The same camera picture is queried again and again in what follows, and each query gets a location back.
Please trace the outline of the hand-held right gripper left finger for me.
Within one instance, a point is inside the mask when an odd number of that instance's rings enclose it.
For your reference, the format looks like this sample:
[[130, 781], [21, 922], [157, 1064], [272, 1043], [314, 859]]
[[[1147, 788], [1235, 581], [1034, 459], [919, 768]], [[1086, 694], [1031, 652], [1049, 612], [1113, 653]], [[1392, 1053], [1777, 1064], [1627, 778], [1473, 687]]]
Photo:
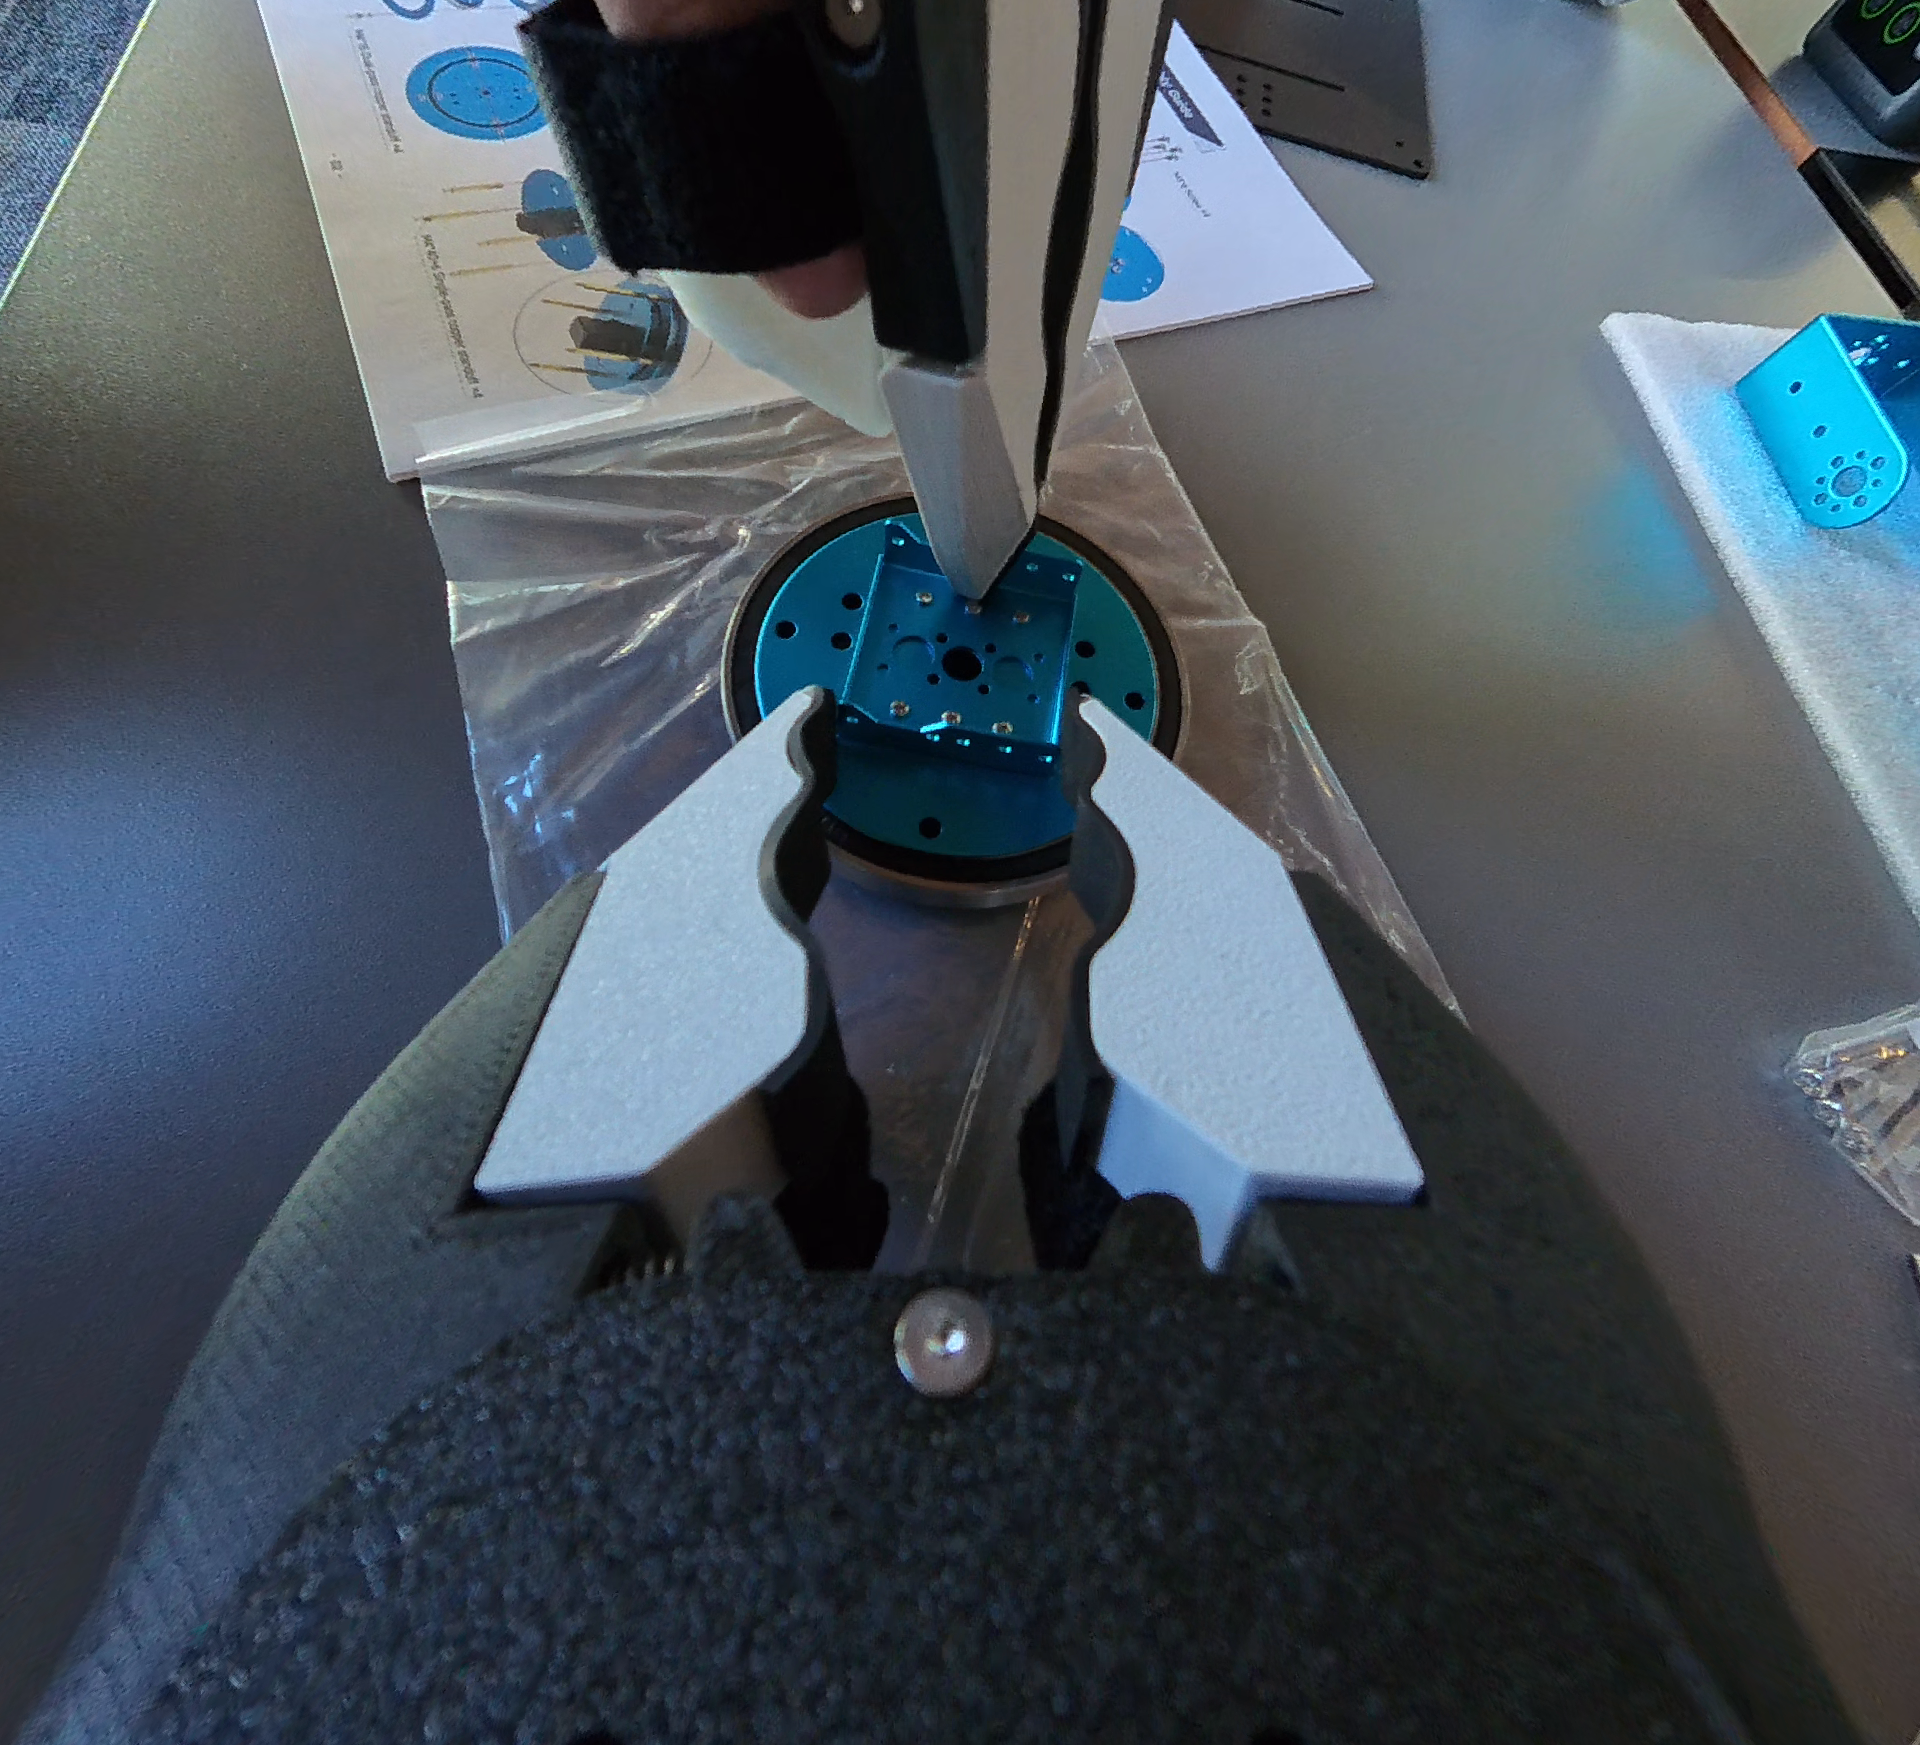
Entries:
[[831, 730], [830, 694], [793, 691], [609, 859], [477, 1199], [699, 1217], [827, 1174], [831, 1003], [807, 918]]

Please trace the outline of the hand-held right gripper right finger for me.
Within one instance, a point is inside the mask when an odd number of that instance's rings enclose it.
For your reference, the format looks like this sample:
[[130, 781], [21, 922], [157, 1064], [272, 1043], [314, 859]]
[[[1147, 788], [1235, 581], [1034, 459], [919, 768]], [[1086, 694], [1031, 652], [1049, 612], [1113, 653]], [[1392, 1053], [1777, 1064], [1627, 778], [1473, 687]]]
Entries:
[[1187, 1204], [1216, 1272], [1266, 1199], [1410, 1204], [1420, 1165], [1283, 859], [1110, 707], [1072, 697], [1066, 1155]]

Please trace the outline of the clear plastic bag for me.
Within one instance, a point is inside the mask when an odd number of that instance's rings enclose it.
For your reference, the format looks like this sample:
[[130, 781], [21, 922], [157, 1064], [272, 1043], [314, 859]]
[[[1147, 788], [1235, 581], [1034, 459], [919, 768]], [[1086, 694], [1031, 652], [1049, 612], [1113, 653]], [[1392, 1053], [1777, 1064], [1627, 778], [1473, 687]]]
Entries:
[[[725, 633], [773, 557], [903, 489], [889, 442], [811, 408], [629, 434], [423, 489], [504, 931], [731, 745]], [[1080, 367], [1042, 512], [1114, 557], [1172, 629], [1189, 707], [1178, 765], [1451, 1003], [1106, 342]], [[937, 901], [838, 859], [811, 931], [892, 1204], [876, 1269], [1028, 1267], [1017, 1128], [1058, 1056], [1080, 910], [1061, 886]]]

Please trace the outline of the blue disc with mounted bracket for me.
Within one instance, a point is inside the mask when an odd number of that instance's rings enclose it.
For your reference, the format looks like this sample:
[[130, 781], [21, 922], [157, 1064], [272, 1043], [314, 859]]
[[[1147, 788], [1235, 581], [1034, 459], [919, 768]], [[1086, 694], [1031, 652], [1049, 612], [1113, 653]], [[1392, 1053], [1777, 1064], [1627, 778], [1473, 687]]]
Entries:
[[830, 844], [947, 901], [1007, 901], [1066, 863], [1072, 812], [1055, 772], [1069, 694], [1164, 754], [1182, 725], [1172, 641], [1113, 557], [1038, 522], [969, 602], [908, 499], [811, 527], [735, 609], [732, 734], [809, 684], [838, 701]]

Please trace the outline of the grey desk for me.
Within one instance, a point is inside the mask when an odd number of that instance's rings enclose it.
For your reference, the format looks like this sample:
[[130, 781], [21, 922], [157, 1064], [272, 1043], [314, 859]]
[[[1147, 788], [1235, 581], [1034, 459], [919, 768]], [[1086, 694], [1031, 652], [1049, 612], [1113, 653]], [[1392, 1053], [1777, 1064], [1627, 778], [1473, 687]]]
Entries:
[[[1644, 1245], [1859, 1733], [1916, 1727], [1909, 1225], [1781, 1064], [1916, 934], [1607, 312], [1879, 295], [1668, 2], [1420, 0], [1376, 288], [1131, 342], [1473, 1027]], [[1, 309], [1, 1733], [225, 1279], [498, 942], [438, 557], [252, 0], [154, 0]]]

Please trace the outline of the open assembly manual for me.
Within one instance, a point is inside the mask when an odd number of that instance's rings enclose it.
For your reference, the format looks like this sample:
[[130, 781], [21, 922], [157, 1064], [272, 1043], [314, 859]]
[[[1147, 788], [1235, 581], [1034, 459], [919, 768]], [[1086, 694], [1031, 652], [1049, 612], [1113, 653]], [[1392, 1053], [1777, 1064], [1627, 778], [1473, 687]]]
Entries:
[[[769, 404], [690, 274], [603, 255], [520, 26], [551, 0], [256, 0], [387, 475]], [[1090, 335], [1371, 288], [1181, 27]]]

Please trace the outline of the pile of small screw bags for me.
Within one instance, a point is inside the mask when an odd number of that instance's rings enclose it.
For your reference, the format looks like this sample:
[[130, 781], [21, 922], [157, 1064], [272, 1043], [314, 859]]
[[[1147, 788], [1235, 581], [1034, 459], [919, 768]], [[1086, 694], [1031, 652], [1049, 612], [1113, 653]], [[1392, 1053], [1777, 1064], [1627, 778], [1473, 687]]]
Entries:
[[1786, 1073], [1853, 1173], [1916, 1223], [1916, 1003], [1805, 1033]]

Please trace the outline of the white foam sheet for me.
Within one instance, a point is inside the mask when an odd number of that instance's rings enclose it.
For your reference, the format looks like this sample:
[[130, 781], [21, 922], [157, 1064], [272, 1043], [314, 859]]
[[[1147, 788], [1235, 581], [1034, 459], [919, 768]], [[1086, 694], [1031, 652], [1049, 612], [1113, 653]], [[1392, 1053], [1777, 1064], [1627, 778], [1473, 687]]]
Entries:
[[1916, 486], [1805, 527], [1735, 400], [1783, 327], [1613, 312], [1611, 344], [1749, 618], [1916, 910]]

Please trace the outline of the black label printer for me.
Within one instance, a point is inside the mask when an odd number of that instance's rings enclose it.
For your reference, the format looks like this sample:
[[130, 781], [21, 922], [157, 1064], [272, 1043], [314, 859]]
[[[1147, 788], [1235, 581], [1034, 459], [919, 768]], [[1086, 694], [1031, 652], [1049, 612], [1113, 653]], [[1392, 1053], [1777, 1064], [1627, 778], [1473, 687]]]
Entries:
[[1916, 149], [1916, 0], [1835, 0], [1803, 56], [1875, 138]]

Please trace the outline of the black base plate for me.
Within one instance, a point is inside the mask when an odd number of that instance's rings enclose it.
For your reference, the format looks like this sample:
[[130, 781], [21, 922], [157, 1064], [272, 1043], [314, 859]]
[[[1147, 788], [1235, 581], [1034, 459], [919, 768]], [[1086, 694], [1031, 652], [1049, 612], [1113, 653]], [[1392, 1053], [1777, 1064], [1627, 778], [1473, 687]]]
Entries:
[[1419, 0], [1174, 0], [1242, 112], [1269, 135], [1426, 177]]

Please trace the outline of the large blue U bracket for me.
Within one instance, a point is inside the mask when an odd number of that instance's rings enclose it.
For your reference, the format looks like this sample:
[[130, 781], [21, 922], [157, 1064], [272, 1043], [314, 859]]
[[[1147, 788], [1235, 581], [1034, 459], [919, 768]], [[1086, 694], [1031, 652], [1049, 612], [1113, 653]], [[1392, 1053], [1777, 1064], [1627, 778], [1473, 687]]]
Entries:
[[1916, 322], [1821, 315], [1735, 386], [1812, 527], [1872, 522], [1916, 456]]

